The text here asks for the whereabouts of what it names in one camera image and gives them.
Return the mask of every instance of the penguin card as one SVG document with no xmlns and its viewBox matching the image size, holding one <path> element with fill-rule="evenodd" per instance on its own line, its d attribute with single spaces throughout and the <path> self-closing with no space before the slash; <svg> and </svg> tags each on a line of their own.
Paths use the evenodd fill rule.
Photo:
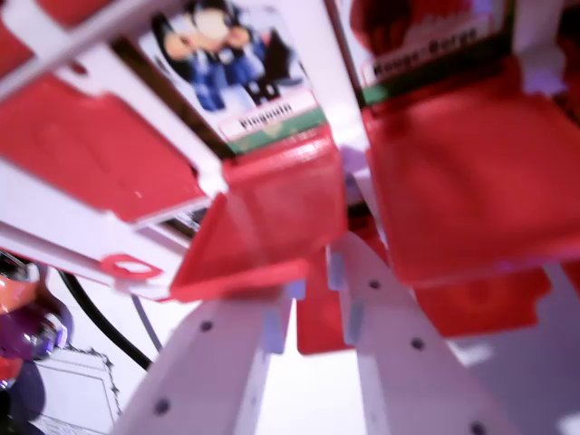
<svg viewBox="0 0 580 435">
<path fill-rule="evenodd" d="M 325 122 L 273 6 L 181 2 L 152 16 L 133 41 L 236 154 Z"/>
<path fill-rule="evenodd" d="M 436 63 L 465 52 L 509 26 L 509 0 L 332 0 L 351 76 L 365 103 L 380 102 L 457 71 Z M 504 46 L 509 46 L 507 37 Z M 458 67 L 470 59 L 456 62 Z"/>
</svg>

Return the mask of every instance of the black cable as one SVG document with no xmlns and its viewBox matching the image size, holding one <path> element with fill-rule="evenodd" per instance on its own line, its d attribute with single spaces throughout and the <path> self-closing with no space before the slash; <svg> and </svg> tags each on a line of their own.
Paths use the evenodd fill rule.
<svg viewBox="0 0 580 435">
<path fill-rule="evenodd" d="M 79 281 L 75 276 L 58 271 L 59 275 L 64 281 L 64 285 L 71 292 L 72 297 L 76 303 L 81 307 L 81 309 L 87 314 L 87 316 L 92 320 L 92 322 L 105 334 L 109 340 L 124 351 L 127 356 L 129 356 L 134 362 L 140 365 L 144 370 L 149 369 L 151 365 L 151 360 L 147 358 L 139 349 L 137 349 L 132 343 L 129 342 L 117 329 L 107 320 L 107 318 L 102 315 L 99 308 L 92 302 L 91 298 L 84 292 Z"/>
<path fill-rule="evenodd" d="M 135 305 L 135 309 L 137 310 L 137 314 L 139 315 L 139 318 L 141 319 L 141 322 L 143 323 L 143 326 L 145 327 L 145 331 L 147 331 L 147 335 L 149 336 L 149 338 L 153 342 L 155 349 L 157 349 L 157 352 L 161 352 L 161 348 L 163 346 L 161 345 L 160 338 L 155 333 L 155 330 L 153 329 L 153 326 L 151 325 L 149 317 L 147 316 L 147 314 L 145 313 L 145 310 L 143 309 L 143 304 L 141 303 L 141 300 L 136 295 L 131 295 L 130 298 L 133 301 L 133 305 Z"/>
</svg>

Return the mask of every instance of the pinguin label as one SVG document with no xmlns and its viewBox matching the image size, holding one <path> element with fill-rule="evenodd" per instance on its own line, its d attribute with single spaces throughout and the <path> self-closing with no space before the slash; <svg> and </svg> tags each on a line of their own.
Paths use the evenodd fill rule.
<svg viewBox="0 0 580 435">
<path fill-rule="evenodd" d="M 219 128 L 227 140 L 235 140 L 264 127 L 292 118 L 316 108 L 317 102 L 310 91 L 293 93 L 246 112 L 234 120 L 223 122 Z"/>
</svg>

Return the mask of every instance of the red plastic flap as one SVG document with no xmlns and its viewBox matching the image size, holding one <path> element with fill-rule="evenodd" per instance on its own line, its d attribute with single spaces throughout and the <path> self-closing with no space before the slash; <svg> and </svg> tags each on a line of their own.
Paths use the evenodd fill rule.
<svg viewBox="0 0 580 435">
<path fill-rule="evenodd" d="M 0 78 L 7 75 L 14 68 L 17 68 L 28 59 L 33 57 L 26 45 L 20 42 L 0 20 L 0 47 L 2 47 L 2 56 L 0 56 Z"/>
<path fill-rule="evenodd" d="M 188 162 L 112 95 L 45 77 L 4 101 L 0 131 L 7 159 L 125 221 L 204 196 Z"/>
<path fill-rule="evenodd" d="M 491 334 L 537 324 L 537 300 L 551 283 L 542 269 L 415 289 L 420 307 L 441 335 Z"/>
<path fill-rule="evenodd" d="M 224 171 L 229 192 L 214 199 L 171 286 L 180 301 L 302 279 L 311 255 L 346 229 L 343 169 L 326 126 Z"/>
<path fill-rule="evenodd" d="M 324 251 L 312 259 L 306 298 L 296 302 L 296 323 L 302 355 L 352 349 L 344 343 L 339 294 L 328 288 Z"/>
<path fill-rule="evenodd" d="M 82 23 L 113 0 L 36 0 L 54 20 L 64 26 Z"/>
<path fill-rule="evenodd" d="M 580 131 L 508 74 L 365 113 L 392 264 L 413 286 L 580 251 Z"/>
</svg>

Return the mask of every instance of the cartoon penguin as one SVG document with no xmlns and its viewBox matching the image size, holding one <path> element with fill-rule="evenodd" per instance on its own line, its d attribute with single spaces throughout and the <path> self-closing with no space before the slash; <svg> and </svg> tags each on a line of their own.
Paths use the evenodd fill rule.
<svg viewBox="0 0 580 435">
<path fill-rule="evenodd" d="M 280 96 L 279 84 L 302 81 L 290 76 L 295 52 L 276 29 L 264 37 L 248 22 L 248 12 L 228 0 L 199 0 L 185 6 L 190 29 L 176 32 L 162 14 L 152 28 L 171 68 L 193 87 L 206 111 L 226 108 L 222 91 L 241 85 L 256 106 Z"/>
</svg>

